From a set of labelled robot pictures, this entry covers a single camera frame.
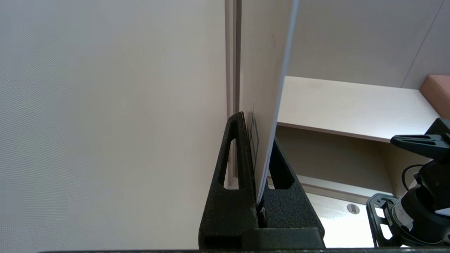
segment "black plastic holder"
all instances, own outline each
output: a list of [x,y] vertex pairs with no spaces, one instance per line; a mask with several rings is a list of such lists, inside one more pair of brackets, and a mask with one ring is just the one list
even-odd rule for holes
[[[230,143],[236,139],[238,190],[224,188]],[[226,124],[216,169],[198,232],[200,249],[320,249],[324,228],[277,140],[257,207],[250,142],[243,113]]]

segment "black cable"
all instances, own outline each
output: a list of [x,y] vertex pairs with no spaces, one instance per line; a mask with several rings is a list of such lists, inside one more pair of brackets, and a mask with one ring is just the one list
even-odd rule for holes
[[403,186],[405,187],[406,190],[409,190],[409,189],[408,189],[408,186],[406,185],[406,182],[405,182],[405,173],[411,168],[423,167],[423,166],[424,166],[424,164],[414,164],[414,165],[406,167],[406,169],[403,170],[403,172],[401,173],[401,182],[403,183]]

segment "brown block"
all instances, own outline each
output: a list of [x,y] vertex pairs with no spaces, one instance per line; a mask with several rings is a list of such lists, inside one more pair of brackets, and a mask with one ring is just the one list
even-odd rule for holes
[[450,119],[450,76],[429,75],[419,90],[441,117]]

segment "wall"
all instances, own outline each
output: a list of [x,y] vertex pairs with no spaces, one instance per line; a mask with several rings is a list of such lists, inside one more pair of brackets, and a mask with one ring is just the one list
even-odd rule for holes
[[0,252],[196,248],[224,2],[0,5]]
[[450,74],[445,1],[304,0],[288,75],[418,89]]

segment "circular hole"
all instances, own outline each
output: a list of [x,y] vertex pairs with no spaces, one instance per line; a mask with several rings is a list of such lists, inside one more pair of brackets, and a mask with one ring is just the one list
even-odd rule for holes
[[355,204],[348,204],[347,205],[347,210],[353,214],[358,214],[360,213],[360,208],[357,207]]

